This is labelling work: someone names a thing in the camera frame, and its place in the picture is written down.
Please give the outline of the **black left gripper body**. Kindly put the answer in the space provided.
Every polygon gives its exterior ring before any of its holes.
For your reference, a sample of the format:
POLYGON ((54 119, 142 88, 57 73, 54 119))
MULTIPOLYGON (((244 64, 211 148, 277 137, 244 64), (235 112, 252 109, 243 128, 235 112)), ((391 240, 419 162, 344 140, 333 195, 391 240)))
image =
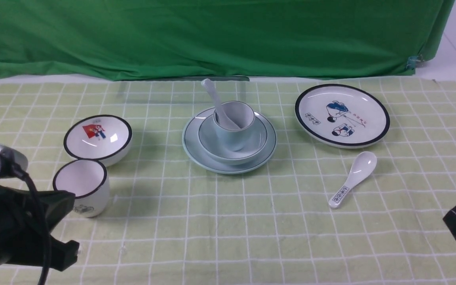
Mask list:
MULTIPOLYGON (((61 242, 50 232, 74 207, 75 195, 59 191, 38 191, 52 242, 50 268, 65 271, 78 260, 76 241, 61 242)), ((35 218, 29 191, 0 186, 0 265, 42 267, 43 225, 35 218)))

